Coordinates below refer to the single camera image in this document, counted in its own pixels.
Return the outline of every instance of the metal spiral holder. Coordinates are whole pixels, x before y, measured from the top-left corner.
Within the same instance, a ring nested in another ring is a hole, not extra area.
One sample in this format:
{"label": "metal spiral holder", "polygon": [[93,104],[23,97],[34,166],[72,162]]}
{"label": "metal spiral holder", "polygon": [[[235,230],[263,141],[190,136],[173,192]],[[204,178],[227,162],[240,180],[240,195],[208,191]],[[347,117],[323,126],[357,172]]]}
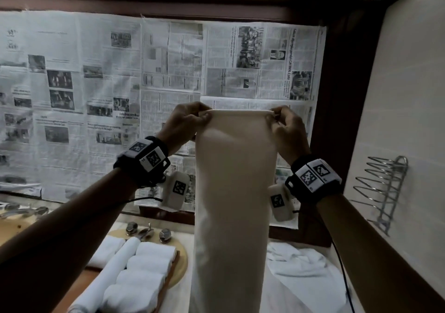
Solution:
{"label": "metal spiral holder", "polygon": [[362,185],[354,186],[354,189],[367,199],[370,199],[372,203],[360,202],[358,200],[351,200],[351,202],[372,206],[377,209],[379,211],[377,219],[367,220],[388,236],[403,180],[408,170],[408,159],[404,156],[398,156],[395,160],[378,157],[368,158],[372,162],[367,162],[366,164],[371,168],[365,169],[365,171],[374,177],[356,177],[356,180],[362,183]]}

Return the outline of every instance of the sink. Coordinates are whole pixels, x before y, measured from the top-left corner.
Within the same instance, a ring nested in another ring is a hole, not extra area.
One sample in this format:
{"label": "sink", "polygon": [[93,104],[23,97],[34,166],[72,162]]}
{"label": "sink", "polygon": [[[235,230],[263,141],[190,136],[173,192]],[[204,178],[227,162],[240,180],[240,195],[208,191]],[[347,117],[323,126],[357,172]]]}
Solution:
{"label": "sink", "polygon": [[23,218],[22,215],[14,215],[6,219],[0,219],[0,245],[10,240],[17,233],[25,230],[28,226],[36,221],[36,216]]}

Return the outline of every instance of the wire towel rack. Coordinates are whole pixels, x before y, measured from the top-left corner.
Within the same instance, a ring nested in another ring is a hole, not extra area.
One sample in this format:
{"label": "wire towel rack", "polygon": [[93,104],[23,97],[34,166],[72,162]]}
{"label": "wire towel rack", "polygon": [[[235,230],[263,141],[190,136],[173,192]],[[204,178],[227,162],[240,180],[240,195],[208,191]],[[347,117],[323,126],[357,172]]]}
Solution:
{"label": "wire towel rack", "polygon": [[367,168],[365,171],[374,177],[356,177],[356,180],[362,184],[354,186],[354,189],[370,199],[372,203],[358,200],[351,200],[351,202],[377,209],[379,212],[377,218],[367,220],[388,236],[403,180],[408,170],[408,159],[404,156],[398,156],[395,160],[372,156],[368,158],[371,162],[366,164],[371,168]]}

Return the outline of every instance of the white tiled wall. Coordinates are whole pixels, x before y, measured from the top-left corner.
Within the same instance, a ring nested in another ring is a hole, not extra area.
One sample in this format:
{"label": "white tiled wall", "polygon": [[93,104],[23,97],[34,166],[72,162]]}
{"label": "white tiled wall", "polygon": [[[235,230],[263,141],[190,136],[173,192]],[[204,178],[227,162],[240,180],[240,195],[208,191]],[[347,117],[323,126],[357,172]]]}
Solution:
{"label": "white tiled wall", "polygon": [[445,297],[445,0],[399,0],[388,9],[345,196],[365,199],[353,186],[366,176],[367,156],[398,155],[409,171],[388,241]]}

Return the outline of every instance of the person's right arm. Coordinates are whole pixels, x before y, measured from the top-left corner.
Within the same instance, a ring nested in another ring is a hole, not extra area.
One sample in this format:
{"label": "person's right arm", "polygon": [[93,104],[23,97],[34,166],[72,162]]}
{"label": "person's right arm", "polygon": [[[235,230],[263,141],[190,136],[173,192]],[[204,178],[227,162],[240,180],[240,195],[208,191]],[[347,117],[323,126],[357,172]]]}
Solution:
{"label": "person's right arm", "polygon": [[[310,153],[303,121],[288,107],[268,122],[280,155],[290,164]],[[445,300],[342,195],[316,204],[366,313],[445,312]]]}

